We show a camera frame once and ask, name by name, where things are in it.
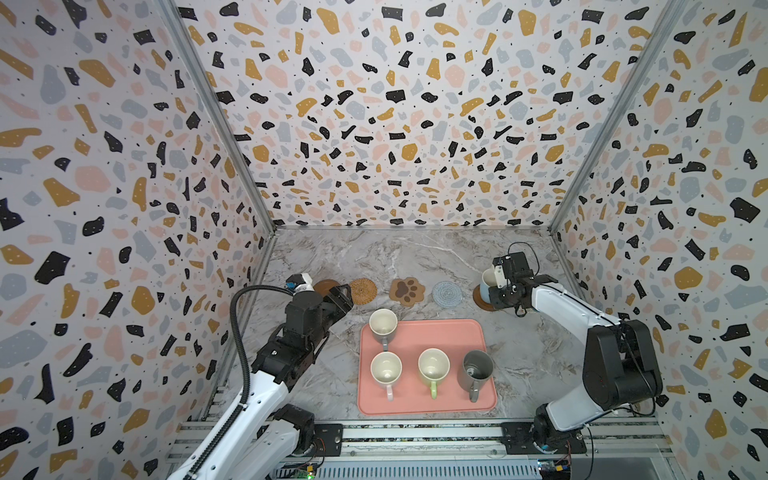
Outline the white mug blue handle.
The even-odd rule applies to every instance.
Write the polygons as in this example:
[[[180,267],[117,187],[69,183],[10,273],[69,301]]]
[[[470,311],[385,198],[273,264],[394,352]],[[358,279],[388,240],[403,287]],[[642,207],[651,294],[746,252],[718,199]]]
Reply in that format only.
[[[492,288],[497,288],[498,282],[495,275],[495,268],[486,269],[481,276],[479,285],[480,298],[483,302],[491,304],[490,292]]]

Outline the dark brown round coaster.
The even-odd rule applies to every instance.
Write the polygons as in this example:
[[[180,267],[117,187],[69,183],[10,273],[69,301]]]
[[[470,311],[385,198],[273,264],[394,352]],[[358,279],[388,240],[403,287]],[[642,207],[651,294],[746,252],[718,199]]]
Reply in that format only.
[[[481,296],[480,286],[476,286],[474,288],[472,293],[472,298],[475,304],[477,305],[477,307],[480,308],[481,310],[488,311],[488,312],[495,311],[495,308],[491,304],[483,300]]]
[[[315,283],[313,285],[313,289],[315,292],[319,293],[321,296],[326,296],[330,293],[330,290],[333,287],[339,286],[340,283],[333,279],[324,279],[320,280],[319,282]]]

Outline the woven tan round coaster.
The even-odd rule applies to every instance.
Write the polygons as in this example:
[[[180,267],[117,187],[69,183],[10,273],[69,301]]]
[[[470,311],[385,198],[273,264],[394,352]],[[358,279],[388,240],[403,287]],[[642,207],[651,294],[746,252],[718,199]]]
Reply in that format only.
[[[376,284],[369,278],[359,278],[349,283],[355,305],[371,303],[378,294]]]

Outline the grey blue round coaster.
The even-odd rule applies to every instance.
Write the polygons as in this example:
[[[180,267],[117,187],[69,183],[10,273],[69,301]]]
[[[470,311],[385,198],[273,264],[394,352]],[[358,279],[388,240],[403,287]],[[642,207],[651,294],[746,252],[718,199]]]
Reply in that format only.
[[[441,281],[433,287],[432,299],[439,307],[452,309],[462,303],[462,289],[454,282]]]

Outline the white mug grey handle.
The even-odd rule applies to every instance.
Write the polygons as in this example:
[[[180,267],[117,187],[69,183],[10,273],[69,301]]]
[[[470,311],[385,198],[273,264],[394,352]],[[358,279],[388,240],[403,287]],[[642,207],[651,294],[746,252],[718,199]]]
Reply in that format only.
[[[398,324],[397,315],[390,309],[378,309],[370,315],[369,328],[384,351],[389,350],[389,345],[395,338]]]

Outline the white mug pink handle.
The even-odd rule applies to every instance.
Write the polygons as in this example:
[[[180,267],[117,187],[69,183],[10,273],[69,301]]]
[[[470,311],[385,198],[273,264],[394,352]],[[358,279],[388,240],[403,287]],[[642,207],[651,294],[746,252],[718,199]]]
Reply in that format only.
[[[370,372],[376,384],[385,390],[387,400],[393,401],[394,386],[400,380],[403,372],[400,357],[393,352],[381,352],[372,359]]]

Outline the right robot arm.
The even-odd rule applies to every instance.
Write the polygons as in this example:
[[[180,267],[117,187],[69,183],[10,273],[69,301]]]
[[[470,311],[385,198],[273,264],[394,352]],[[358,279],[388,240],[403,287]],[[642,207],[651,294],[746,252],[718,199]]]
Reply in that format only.
[[[522,252],[492,261],[494,309],[523,315],[535,310],[568,330],[584,347],[581,382],[563,397],[540,406],[533,431],[543,444],[625,405],[653,400],[663,382],[652,335],[638,320],[621,320],[589,305],[547,274],[536,274]]]

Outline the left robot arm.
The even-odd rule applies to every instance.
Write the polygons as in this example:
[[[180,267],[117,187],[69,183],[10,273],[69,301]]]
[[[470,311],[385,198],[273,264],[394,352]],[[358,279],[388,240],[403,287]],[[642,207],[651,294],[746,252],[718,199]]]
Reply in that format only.
[[[288,405],[301,376],[316,363],[331,327],[354,307],[347,284],[322,295],[294,276],[284,287],[247,286],[232,298],[229,318],[240,361],[243,386],[205,439],[170,477],[172,479],[263,479],[295,452],[310,448],[314,416]],[[286,294],[285,321],[270,335],[253,362],[238,323],[240,298],[254,291]]]

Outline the brown paw print coaster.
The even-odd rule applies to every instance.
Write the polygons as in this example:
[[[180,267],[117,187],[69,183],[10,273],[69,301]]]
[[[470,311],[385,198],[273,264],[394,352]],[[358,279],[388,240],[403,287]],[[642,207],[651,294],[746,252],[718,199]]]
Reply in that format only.
[[[400,305],[411,308],[425,299],[426,288],[416,278],[394,279],[389,290],[389,298]]]

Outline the grey metal mug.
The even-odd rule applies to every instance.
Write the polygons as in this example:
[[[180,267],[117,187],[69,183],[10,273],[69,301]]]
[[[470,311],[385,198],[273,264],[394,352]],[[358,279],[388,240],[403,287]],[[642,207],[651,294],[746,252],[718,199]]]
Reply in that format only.
[[[485,351],[472,350],[463,357],[457,378],[459,386],[467,393],[472,403],[478,401],[480,391],[492,378],[493,371],[493,360]]]

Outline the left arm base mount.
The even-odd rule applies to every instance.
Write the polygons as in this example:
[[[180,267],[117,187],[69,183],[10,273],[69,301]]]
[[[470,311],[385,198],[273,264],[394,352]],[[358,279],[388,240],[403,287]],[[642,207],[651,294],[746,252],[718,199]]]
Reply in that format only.
[[[339,457],[342,450],[342,423],[304,422],[295,426],[298,441],[291,457]]]

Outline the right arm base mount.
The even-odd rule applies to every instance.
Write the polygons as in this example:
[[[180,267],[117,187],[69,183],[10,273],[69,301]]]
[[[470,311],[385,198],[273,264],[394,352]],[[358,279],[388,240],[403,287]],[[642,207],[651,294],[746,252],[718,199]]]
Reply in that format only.
[[[587,452],[581,430],[557,430],[547,415],[545,405],[537,408],[532,421],[503,422],[501,430],[501,442],[508,455],[565,455]]]

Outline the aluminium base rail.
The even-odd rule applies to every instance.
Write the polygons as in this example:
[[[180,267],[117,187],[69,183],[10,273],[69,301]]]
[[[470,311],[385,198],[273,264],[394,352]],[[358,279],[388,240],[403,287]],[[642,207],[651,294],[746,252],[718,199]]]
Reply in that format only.
[[[657,422],[602,418],[581,431],[582,454],[508,455],[501,424],[520,419],[330,420],[339,457],[288,457],[272,479],[682,479]]]

